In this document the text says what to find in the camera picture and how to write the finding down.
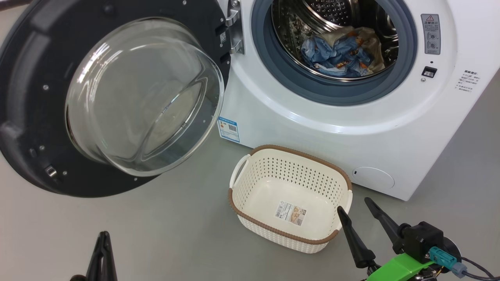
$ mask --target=label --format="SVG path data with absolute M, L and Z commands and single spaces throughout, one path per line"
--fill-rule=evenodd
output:
M 423 13 L 422 25 L 425 42 L 425 53 L 429 55 L 441 54 L 441 25 L 438 14 Z
M 455 89 L 462 92 L 472 92 L 481 78 L 477 72 L 465 70 L 455 84 Z
M 280 201 L 274 216 L 280 220 L 290 222 L 294 225 L 302 226 L 307 211 L 297 205 Z
M 228 139 L 233 142 L 240 142 L 240 133 L 238 131 L 238 124 L 226 118 L 219 117 L 218 120 L 219 132 L 222 138 Z
M 222 44 L 224 42 L 226 42 L 226 33 L 225 32 L 220 34 L 220 43 Z

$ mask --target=cable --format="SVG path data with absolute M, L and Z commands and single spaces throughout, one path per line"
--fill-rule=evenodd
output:
M 477 268 L 478 268 L 478 269 L 480 269 L 482 272 L 486 273 L 486 275 L 488 275 L 490 278 L 495 278 L 495 277 L 493 276 L 493 274 L 491 274 L 488 270 L 486 270 L 486 268 L 482 267 L 482 266 L 481 266 L 481 265 L 479 265 L 477 262 L 474 262 L 474 261 L 472 261 L 472 260 L 470 260 L 470 259 L 468 259 L 468 258 L 466 258 L 466 257 L 463 257 L 463 256 L 461 256 L 460 258 L 461 258 L 462 260 L 464 260 L 464 261 L 466 261 L 466 262 L 470 263 L 471 265 L 473 265 L 473 266 L 477 267 Z
M 436 277 L 438 277 L 441 274 L 444 268 L 445 268 L 444 266 L 441 266 L 441 269 L 437 272 Z
M 469 272 L 467 271 L 462 271 L 462 274 L 467 276 L 467 277 L 470 277 L 472 279 L 476 279 L 476 280 L 481 280 L 481 281 L 500 281 L 500 276 L 498 277 L 481 277 L 481 276 L 477 276 L 477 275 L 474 275 L 474 274 L 470 274 Z

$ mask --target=screw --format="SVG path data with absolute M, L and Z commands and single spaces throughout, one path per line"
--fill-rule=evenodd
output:
M 104 7 L 102 7 L 102 10 L 108 16 L 113 16 L 115 14 L 115 7 L 111 4 L 104 5 Z

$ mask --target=laundry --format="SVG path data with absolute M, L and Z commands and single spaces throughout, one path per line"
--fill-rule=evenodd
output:
M 385 68 L 382 45 L 371 28 L 352 26 L 307 38 L 301 47 L 306 64 L 336 77 L 362 77 Z

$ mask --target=washing machine door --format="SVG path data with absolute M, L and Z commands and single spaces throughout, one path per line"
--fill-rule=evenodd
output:
M 215 0 L 35 0 L 0 49 L 3 156 L 79 197 L 176 167 L 219 116 L 226 33 Z

